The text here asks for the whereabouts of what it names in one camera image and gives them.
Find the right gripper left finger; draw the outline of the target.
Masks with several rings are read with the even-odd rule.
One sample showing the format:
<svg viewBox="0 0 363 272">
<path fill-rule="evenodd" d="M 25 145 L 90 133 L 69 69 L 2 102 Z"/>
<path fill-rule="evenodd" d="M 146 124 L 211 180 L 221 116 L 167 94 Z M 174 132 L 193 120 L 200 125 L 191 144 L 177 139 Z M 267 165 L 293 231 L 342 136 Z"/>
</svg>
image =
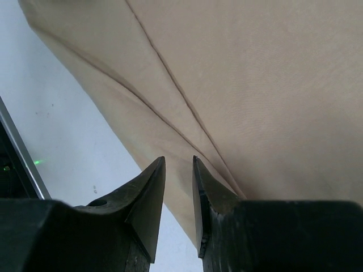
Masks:
<svg viewBox="0 0 363 272">
<path fill-rule="evenodd" d="M 88 205 L 1 200 L 2 271 L 148 271 L 154 263 L 166 162 Z"/>
</svg>

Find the beige t shirt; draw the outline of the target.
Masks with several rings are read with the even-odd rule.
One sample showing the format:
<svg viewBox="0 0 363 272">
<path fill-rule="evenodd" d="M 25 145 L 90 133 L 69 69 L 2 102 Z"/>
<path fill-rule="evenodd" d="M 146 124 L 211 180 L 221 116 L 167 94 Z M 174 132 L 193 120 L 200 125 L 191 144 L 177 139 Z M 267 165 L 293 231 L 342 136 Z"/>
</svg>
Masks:
<svg viewBox="0 0 363 272">
<path fill-rule="evenodd" d="M 196 242 L 192 158 L 244 199 L 362 202 L 361 1 L 20 1 Z"/>
</svg>

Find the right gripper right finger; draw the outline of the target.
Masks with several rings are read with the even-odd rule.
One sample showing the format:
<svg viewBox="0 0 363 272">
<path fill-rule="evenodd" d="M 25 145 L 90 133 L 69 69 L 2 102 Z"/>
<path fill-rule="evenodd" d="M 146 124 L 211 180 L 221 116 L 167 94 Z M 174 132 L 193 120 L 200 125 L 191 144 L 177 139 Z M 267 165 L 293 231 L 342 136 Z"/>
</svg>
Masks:
<svg viewBox="0 0 363 272">
<path fill-rule="evenodd" d="M 193 158 L 198 256 L 205 271 L 361 271 L 362 207 L 249 201 Z"/>
</svg>

